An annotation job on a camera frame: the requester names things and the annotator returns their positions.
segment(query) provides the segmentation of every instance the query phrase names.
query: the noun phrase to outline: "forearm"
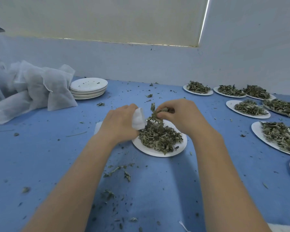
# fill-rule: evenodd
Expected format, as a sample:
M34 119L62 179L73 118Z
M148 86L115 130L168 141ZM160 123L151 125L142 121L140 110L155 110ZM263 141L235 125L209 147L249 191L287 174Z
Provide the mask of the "forearm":
M83 232L113 144L93 136L23 232Z
M205 130L192 140L197 153L207 231L270 232L241 182L222 136L210 126Z

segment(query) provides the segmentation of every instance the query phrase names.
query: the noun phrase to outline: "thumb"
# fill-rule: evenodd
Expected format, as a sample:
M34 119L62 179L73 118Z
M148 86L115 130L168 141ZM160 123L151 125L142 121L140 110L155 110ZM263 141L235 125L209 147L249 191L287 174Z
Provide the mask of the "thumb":
M172 122L174 114L172 114L170 112L162 111L162 112L159 112L157 114L157 117L161 120L168 120L168 121Z

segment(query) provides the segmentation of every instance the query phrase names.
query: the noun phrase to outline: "hand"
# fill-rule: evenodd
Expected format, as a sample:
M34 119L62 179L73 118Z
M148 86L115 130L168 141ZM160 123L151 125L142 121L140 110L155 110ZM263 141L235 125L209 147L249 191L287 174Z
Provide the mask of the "hand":
M175 113L159 112L157 117L172 122L180 132L190 137L202 132L204 128L211 127L193 101L184 98L166 101L158 106L156 111L165 107L173 108Z
M97 135L103 136L105 140L115 146L120 142L135 139L139 132L132 128L132 116L137 105L125 105L116 110L110 110L99 129Z

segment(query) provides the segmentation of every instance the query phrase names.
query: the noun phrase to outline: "right hand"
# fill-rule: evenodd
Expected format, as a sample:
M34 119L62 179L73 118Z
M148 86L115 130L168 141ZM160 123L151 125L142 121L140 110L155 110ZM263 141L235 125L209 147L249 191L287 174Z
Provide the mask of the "right hand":
M210 127L193 101L184 98L166 101L158 106L156 111L165 107L173 108L175 113L159 112L157 117L172 122L180 132L190 137L199 134L207 126Z

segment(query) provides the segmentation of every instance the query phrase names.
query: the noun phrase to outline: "stack of plates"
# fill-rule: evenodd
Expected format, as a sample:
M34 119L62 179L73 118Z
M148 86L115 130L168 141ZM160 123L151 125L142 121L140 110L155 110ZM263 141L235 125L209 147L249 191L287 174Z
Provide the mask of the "stack of plates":
M108 82L101 78L83 78L73 81L70 92L75 99L89 99L104 94Z

